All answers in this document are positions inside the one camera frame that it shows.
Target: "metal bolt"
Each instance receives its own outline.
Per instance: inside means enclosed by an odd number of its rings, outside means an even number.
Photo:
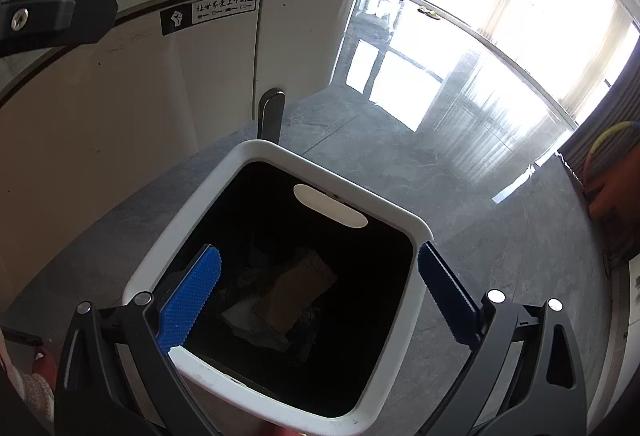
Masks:
[[[78,307],[76,308],[76,311],[80,315],[84,315],[85,313],[89,313],[91,311],[91,303],[88,303],[87,301],[81,302],[78,305]]]
[[[489,290],[486,296],[489,298],[489,301],[495,303],[504,302],[505,299],[504,294],[500,290]]]
[[[141,291],[133,298],[133,302],[138,306],[144,306],[151,302],[151,294],[148,291]]]
[[[558,301],[558,299],[549,299],[547,304],[553,311],[560,311],[562,309],[562,303]]]
[[[14,16],[11,18],[11,29],[14,32],[21,30],[24,25],[27,24],[29,19],[29,11],[27,9],[18,9],[15,11]]]

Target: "gray marble floor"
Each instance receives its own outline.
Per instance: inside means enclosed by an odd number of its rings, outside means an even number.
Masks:
[[[552,153],[562,121],[450,23],[359,0],[329,88],[287,107],[281,144],[421,216],[446,261],[519,302],[558,297],[588,396],[604,361],[610,287],[572,177]],[[37,276],[0,323],[59,352],[74,306],[116,304],[140,260],[249,124],[129,197]],[[427,295],[398,379],[367,435],[412,434],[468,352]]]

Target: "person's leg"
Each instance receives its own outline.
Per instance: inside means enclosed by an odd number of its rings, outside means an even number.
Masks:
[[[11,383],[14,384],[20,398],[42,412],[49,421],[53,421],[53,387],[55,387],[58,368],[50,353],[44,348],[37,348],[33,374],[24,374],[12,365],[4,343],[4,336],[0,330],[0,356],[2,357],[0,364]]]
[[[265,421],[258,436],[301,436],[299,432],[292,429],[280,427],[274,423]]]

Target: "blue rubber pad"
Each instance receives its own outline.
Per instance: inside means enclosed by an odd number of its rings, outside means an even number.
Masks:
[[[187,340],[193,323],[220,277],[220,253],[208,246],[160,310],[158,346],[164,355]]]
[[[418,251],[418,272],[454,339],[472,351],[477,349],[482,338],[480,308],[430,241]]]

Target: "white cabinet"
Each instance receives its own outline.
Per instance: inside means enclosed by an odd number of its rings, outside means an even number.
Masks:
[[[263,93],[290,104],[329,86],[355,0],[262,0],[254,118]]]
[[[328,86],[353,3],[260,0],[166,36],[153,10],[35,74],[0,108],[0,307],[111,208],[250,122],[269,88],[290,103]]]

